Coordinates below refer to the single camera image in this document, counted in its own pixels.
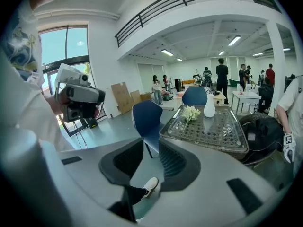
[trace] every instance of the chair leg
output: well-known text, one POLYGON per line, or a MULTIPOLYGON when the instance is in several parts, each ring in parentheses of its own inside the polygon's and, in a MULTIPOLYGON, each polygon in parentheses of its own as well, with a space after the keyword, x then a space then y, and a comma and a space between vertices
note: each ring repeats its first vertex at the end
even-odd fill
POLYGON ((146 145, 146 148, 147 148, 147 150, 148 150, 148 153, 150 154, 150 156, 151 156, 151 158, 152 158, 152 153, 151 153, 151 150, 150 150, 150 148, 149 148, 149 146, 145 143, 145 145, 146 145))

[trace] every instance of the floor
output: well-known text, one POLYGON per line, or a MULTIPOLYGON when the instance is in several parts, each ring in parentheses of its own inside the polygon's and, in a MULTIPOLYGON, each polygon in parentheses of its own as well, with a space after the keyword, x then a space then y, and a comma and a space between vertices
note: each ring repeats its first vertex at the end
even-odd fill
MULTIPOLYGON (((235 88, 228 87, 228 99, 230 103, 233 90, 235 90, 235 88)), ((163 101, 162 107, 173 107, 174 110, 176 110, 177 100, 163 101)), ((174 113, 174 111, 163 110, 161 122, 164 124, 168 122, 174 113)), ((98 123, 98 127, 85 129, 81 133, 88 148, 139 137, 132 122, 131 112, 127 112, 113 119, 105 119, 98 123)), ((68 138, 68 141, 76 149, 85 148, 84 142, 79 134, 68 138)), ((155 156, 153 159, 150 158, 146 148, 144 148, 143 160, 131 179, 132 186, 143 187, 144 184, 154 176, 159 178, 160 182, 164 181, 162 164, 159 158, 157 158, 157 153, 152 149, 151 152, 153 156, 155 156)), ((292 181, 292 166, 284 161, 283 156, 279 152, 276 152, 271 158, 254 167, 252 170, 267 179, 277 190, 292 181)), ((142 199, 134 205, 134 213, 137 219, 144 217, 146 212, 157 201, 158 196, 159 186, 149 199, 142 199)))

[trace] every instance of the blue chair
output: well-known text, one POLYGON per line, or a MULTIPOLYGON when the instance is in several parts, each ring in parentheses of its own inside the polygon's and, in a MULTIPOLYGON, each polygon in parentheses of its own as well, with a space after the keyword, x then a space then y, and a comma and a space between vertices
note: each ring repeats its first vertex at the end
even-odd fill
POLYGON ((203 87, 189 87, 182 96, 182 102, 186 105, 205 105, 207 94, 203 87))
POLYGON ((164 126, 160 121, 162 112, 163 109, 150 100, 145 100, 132 107, 134 127, 140 136, 144 138, 144 143, 151 158, 152 153, 149 147, 159 153, 160 130, 164 126))

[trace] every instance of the tree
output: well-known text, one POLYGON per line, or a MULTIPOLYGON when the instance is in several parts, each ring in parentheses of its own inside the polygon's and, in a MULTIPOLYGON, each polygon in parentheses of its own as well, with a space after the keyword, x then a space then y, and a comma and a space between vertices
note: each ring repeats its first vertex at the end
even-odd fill
POLYGON ((89 64, 88 63, 85 64, 85 68, 83 70, 83 73, 85 75, 89 75, 90 74, 90 68, 89 68, 89 64))

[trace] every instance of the black bag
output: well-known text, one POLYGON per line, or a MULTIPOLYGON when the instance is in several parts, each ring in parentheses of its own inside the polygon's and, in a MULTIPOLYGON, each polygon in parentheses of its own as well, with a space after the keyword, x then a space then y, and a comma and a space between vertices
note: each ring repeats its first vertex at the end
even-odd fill
POLYGON ((249 152, 241 160, 244 164, 258 162, 274 150, 282 150, 283 127, 275 118, 257 119, 242 126, 249 145, 249 152))

